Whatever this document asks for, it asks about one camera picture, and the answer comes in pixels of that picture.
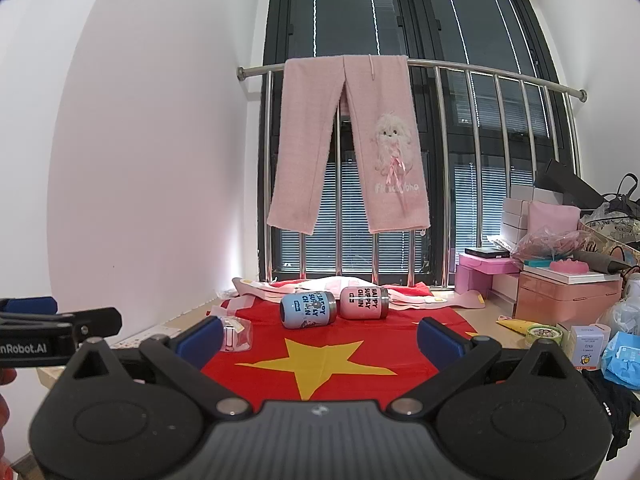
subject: railing bar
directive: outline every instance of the railing bar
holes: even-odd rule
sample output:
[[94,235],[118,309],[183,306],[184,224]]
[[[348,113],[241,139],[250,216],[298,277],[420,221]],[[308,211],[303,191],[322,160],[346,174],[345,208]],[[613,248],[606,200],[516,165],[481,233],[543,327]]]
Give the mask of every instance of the railing bar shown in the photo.
[[500,128],[502,129],[502,143],[504,145],[504,180],[507,186],[507,198],[511,197],[511,152],[509,150],[509,133],[507,131],[507,118],[504,114],[504,101],[502,100],[502,88],[500,77],[494,75],[495,95],[498,98],[498,111],[500,113]]
[[342,275],[342,153],[340,103],[335,111],[335,275]]
[[300,234],[300,280],[306,280],[306,235]]
[[415,285],[415,231],[409,231],[409,272],[406,276],[406,286]]
[[480,152],[480,129],[478,114],[474,106],[474,88],[471,81],[471,71],[465,70],[466,92],[469,96],[469,110],[471,111],[471,127],[474,133],[474,151],[476,152],[476,246],[482,247],[482,155]]
[[[526,74],[516,74],[515,72],[509,72],[508,70],[501,70],[499,68],[491,68],[487,66],[479,66],[479,65],[469,65],[465,63],[456,63],[452,61],[440,61],[434,59],[408,59],[408,66],[420,66],[423,68],[447,68],[451,70],[469,70],[471,72],[478,72],[481,74],[497,74],[501,77],[507,77],[510,79],[526,81],[528,83],[532,83],[538,86],[546,86],[551,90],[556,92],[566,92],[571,97],[575,97],[580,99],[580,101],[585,102],[587,100],[587,92],[584,90],[577,90],[575,88],[570,88],[569,86],[564,86],[558,83],[554,83],[552,81],[546,81],[544,79],[540,79],[538,77],[533,77]],[[254,66],[250,68],[238,67],[237,76],[240,81],[244,81],[248,77],[253,77],[256,75],[262,75],[269,71],[272,72],[282,72],[284,70],[284,63],[278,63],[273,65],[265,65],[265,66]]]
[[378,240],[378,233],[372,236],[372,251],[371,251],[371,283],[376,285],[380,281],[380,241]]
[[440,286],[449,286],[449,257],[451,252],[451,188],[449,181],[449,138],[447,137],[447,110],[444,105],[442,76],[440,68],[435,67],[436,94],[438,95],[438,111],[440,113],[440,131],[442,133],[442,176],[444,181],[444,208],[442,211],[443,244],[442,244],[442,278]]
[[529,108],[529,96],[527,96],[527,89],[524,86],[524,81],[520,81],[520,91],[522,92],[522,100],[524,101],[524,114],[527,118],[527,131],[529,133],[529,147],[531,149],[531,174],[533,181],[536,180],[536,173],[538,172],[538,160],[536,158],[536,139],[533,136],[533,126],[531,125],[531,110]]
[[542,91],[545,94],[545,103],[547,116],[549,118],[549,129],[551,130],[551,142],[554,146],[554,159],[560,162],[560,153],[558,152],[558,137],[556,136],[556,118],[554,117],[554,111],[551,107],[551,95],[549,95],[549,88],[542,87]]
[[571,106],[569,95],[564,92],[562,94],[564,108],[566,109],[566,120],[569,123],[569,142],[571,143],[571,160],[574,164],[574,173],[580,178],[580,156],[578,154],[578,137],[575,133],[574,110]]
[[273,281],[273,261],[271,259],[271,226],[267,224],[269,208],[271,206],[271,120],[273,117],[273,72],[267,71],[264,96],[264,160],[262,169],[264,174],[263,193],[263,222],[264,222],[264,277],[267,283]]

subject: pink pants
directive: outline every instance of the pink pants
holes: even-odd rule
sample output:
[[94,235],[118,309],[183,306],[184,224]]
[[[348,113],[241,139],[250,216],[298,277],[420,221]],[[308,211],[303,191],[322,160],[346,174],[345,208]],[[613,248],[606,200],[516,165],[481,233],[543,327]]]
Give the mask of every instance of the pink pants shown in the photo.
[[267,223],[313,234],[343,89],[369,232],[427,229],[429,203],[405,56],[285,63],[278,166]]

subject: book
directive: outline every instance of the book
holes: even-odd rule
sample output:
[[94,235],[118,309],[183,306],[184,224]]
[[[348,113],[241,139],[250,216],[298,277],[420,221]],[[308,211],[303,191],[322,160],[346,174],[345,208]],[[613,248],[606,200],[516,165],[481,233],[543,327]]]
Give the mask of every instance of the book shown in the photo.
[[603,274],[601,272],[593,272],[592,270],[581,274],[569,274],[567,272],[557,272],[548,267],[531,267],[528,265],[525,265],[523,270],[567,285],[575,285],[576,283],[616,282],[620,279],[619,274]]

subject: human hand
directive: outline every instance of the human hand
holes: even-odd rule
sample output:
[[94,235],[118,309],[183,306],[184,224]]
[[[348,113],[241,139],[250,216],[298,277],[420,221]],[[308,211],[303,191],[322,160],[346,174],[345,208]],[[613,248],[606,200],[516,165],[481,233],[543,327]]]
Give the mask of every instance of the human hand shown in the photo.
[[[0,370],[0,384],[9,384],[16,377],[16,371],[12,368]],[[9,406],[6,404],[4,397],[0,396],[0,459],[4,456],[4,438],[2,437],[2,428],[9,420]]]

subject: black cloth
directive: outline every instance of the black cloth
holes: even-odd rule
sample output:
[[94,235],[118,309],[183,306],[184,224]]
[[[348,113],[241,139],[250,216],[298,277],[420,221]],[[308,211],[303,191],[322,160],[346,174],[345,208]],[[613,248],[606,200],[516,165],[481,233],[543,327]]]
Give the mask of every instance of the black cloth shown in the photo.
[[625,447],[629,440],[631,435],[629,418],[632,412],[636,416],[640,416],[640,400],[628,388],[607,381],[601,370],[594,372],[583,370],[582,376],[593,395],[602,405],[604,412],[609,416],[613,440],[607,453],[607,460],[611,460],[618,455],[618,450]]

